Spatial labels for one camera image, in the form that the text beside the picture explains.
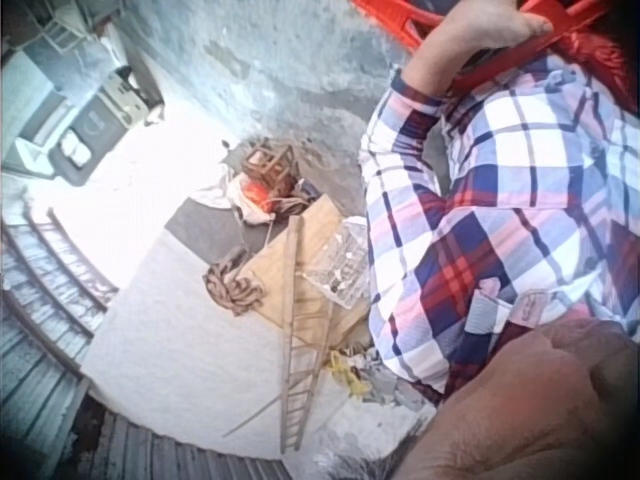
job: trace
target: plaid shirt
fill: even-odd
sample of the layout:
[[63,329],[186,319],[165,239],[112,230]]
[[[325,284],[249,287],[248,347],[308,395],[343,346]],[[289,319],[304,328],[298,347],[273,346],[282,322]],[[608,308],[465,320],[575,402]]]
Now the plaid shirt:
[[[446,197],[423,159],[438,121]],[[446,396],[506,341],[570,310],[633,335],[639,143],[638,119],[555,55],[446,102],[398,72],[360,153],[369,327],[385,364]]]

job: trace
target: gray wall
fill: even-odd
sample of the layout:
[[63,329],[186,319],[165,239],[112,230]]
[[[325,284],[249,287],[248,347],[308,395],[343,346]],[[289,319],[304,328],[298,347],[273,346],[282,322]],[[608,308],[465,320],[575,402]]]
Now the gray wall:
[[239,137],[352,164],[406,53],[349,0],[130,0],[118,27]]

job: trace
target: shirt sleeve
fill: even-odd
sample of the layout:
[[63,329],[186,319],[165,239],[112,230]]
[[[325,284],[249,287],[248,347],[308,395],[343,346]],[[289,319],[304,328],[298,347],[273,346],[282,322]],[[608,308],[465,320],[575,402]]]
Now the shirt sleeve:
[[[410,272],[426,254],[444,214],[437,177],[423,159],[427,134],[442,109],[440,99],[412,89],[398,72],[361,142],[369,226],[369,326],[386,365],[410,381],[417,380],[411,373],[411,360],[402,358],[407,352],[396,351],[393,331],[399,327],[397,322],[413,323],[424,317],[418,311],[420,285]],[[398,305],[414,296],[416,311],[399,312]],[[437,348],[435,342],[429,343]],[[439,352],[432,353],[440,357]],[[437,365],[440,362],[435,363],[434,367],[442,368]]]

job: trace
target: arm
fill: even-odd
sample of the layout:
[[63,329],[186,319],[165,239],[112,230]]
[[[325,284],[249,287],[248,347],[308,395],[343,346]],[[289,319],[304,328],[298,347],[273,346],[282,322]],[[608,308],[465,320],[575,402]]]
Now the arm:
[[[547,29],[544,19],[519,14],[514,0],[461,0],[402,75],[396,75],[362,138],[370,329],[387,366],[408,380],[417,380],[412,363],[429,365],[421,371],[422,379],[447,367],[434,342],[427,346],[423,341],[428,335],[428,327],[427,333],[420,330],[425,323],[420,304],[424,280],[414,273],[427,257],[445,209],[437,178],[422,158],[424,141],[442,111],[440,97],[477,49],[513,45]],[[411,345],[397,341],[403,332]]]

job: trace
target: hand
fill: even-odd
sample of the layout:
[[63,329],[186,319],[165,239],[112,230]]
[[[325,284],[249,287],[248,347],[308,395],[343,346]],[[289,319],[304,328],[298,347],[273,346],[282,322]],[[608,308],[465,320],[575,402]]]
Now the hand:
[[520,13],[517,0],[460,0],[440,25],[476,51],[512,47],[553,30],[540,15]]

